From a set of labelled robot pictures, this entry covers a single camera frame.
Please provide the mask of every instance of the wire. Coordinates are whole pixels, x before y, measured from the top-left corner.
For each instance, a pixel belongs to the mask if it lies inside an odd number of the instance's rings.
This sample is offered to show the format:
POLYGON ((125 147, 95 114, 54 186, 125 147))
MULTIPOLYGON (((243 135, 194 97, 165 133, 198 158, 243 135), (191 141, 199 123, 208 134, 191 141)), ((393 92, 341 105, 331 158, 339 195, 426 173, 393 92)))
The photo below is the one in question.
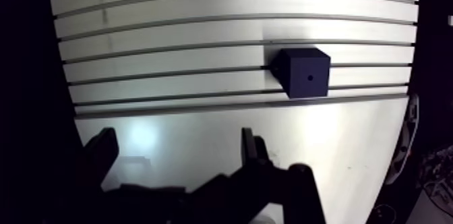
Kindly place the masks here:
MULTIPOLYGON (((417 110, 417 114, 416 114, 416 118, 415 118, 415 125, 414 125, 414 130, 412 132, 412 135, 411 135, 411 141, 409 141, 409 145, 407 147, 407 152, 404 156, 404 159, 402 160, 402 165, 401 165, 401 168, 399 169, 400 171, 395 173, 392 177, 389 177, 387 180, 386 180, 386 184, 393 184, 397 179, 398 177, 401 175, 402 171, 404 170, 404 166, 406 165, 406 162, 407 162, 407 159, 409 157, 409 153, 411 152, 411 149, 412 149, 412 144, 414 142, 414 139, 415 139, 415 134, 417 134, 417 129, 419 127, 419 121, 420 121, 420 99, 419 99, 419 96, 414 94, 413 96, 413 99, 415 100, 415 108, 417 110)), ((410 109, 411 108, 411 102, 409 101, 409 105, 408 105, 408 108, 410 109)))
POLYGON ((395 223, 395 221, 396 221, 396 210, 393 207, 391 207, 390 205, 388 205, 388 204, 379 204, 379 205, 375 206, 373 209, 377 209, 377 208, 379 208, 381 206, 387 206, 388 208, 392 209, 392 211, 393 211, 393 220, 392 220, 391 224, 395 223))
POLYGON ((431 203, 434 204, 434 206, 436 208, 438 208, 439 210, 441 210, 442 212, 444 212, 445 214, 447 214, 448 216, 450 216, 451 218, 453 218, 453 215, 451 213, 449 213, 447 210, 443 209, 442 207, 440 207, 432 198, 431 196, 428 194, 428 191, 426 190, 425 187, 423 187, 423 191, 426 193, 426 196, 429 198, 429 200, 431 201, 431 203))

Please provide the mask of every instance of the black cube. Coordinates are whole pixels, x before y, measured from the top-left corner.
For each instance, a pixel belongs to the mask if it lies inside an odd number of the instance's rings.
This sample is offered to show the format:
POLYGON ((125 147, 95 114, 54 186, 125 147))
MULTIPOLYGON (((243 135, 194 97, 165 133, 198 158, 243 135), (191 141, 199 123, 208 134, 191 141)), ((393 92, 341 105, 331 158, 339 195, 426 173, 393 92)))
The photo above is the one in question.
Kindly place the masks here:
POLYGON ((282 49, 270 71, 290 99, 327 96, 330 57, 317 48, 282 49))

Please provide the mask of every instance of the black object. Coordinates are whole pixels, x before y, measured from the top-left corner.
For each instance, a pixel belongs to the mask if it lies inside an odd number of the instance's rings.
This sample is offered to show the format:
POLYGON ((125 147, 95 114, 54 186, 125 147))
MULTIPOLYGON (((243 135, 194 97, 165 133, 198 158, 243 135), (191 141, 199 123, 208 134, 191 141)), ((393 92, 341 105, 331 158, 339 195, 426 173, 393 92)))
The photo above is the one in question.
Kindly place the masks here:
POLYGON ((217 175, 191 194, 129 185, 103 192, 100 183, 118 152, 114 129, 93 137, 74 173, 83 178, 75 179, 74 191, 46 222, 246 224, 272 202, 283 205, 285 223, 325 223, 311 169, 274 167, 264 140, 251 129, 242 129, 242 168, 230 177, 217 175))
POLYGON ((290 99, 327 96, 330 57, 317 48, 282 49, 270 71, 290 99))

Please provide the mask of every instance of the black block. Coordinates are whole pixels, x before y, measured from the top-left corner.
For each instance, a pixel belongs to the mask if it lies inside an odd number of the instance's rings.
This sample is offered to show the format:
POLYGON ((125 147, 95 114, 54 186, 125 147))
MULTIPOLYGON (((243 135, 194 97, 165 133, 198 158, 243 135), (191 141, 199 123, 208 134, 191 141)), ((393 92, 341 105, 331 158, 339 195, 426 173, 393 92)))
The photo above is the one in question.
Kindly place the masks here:
POLYGON ((270 71, 290 99, 327 96, 330 57, 317 48, 282 49, 270 71))

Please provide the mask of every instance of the cable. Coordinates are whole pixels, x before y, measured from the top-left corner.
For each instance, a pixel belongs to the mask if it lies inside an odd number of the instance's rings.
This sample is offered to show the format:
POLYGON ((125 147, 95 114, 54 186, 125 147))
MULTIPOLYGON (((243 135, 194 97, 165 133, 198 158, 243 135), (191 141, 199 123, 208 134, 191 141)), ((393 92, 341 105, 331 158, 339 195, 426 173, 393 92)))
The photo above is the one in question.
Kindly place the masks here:
POLYGON ((392 176, 390 176, 386 179, 386 181, 385 181, 386 184, 393 184, 398 179, 398 177, 401 175, 402 171, 404 170, 404 166, 406 165, 407 158, 409 157, 409 153, 411 152, 412 145, 413 145, 413 142, 415 139, 415 134, 417 134, 417 129, 419 127, 419 120, 420 120, 420 99, 419 99, 419 96, 416 94, 414 94, 412 97, 413 97, 413 100, 415 101, 415 108, 417 110, 414 130, 412 132, 411 140, 409 141, 409 145, 407 146, 406 154, 404 156, 404 159, 402 160, 401 168, 399 169, 399 171, 396 171, 396 168, 394 167, 394 164, 392 163, 392 166, 390 166, 390 168, 395 170, 395 174, 393 174, 392 176))
POLYGON ((449 213, 447 210, 444 210, 442 207, 440 207, 432 198, 431 196, 428 194, 428 191, 426 190, 425 187, 423 187, 423 191, 426 193, 426 196, 429 198, 429 200, 434 204, 434 206, 436 208, 438 208, 439 210, 441 210, 442 212, 444 212, 445 214, 447 214, 448 216, 450 216, 451 218, 453 218, 453 215, 451 213, 449 213))

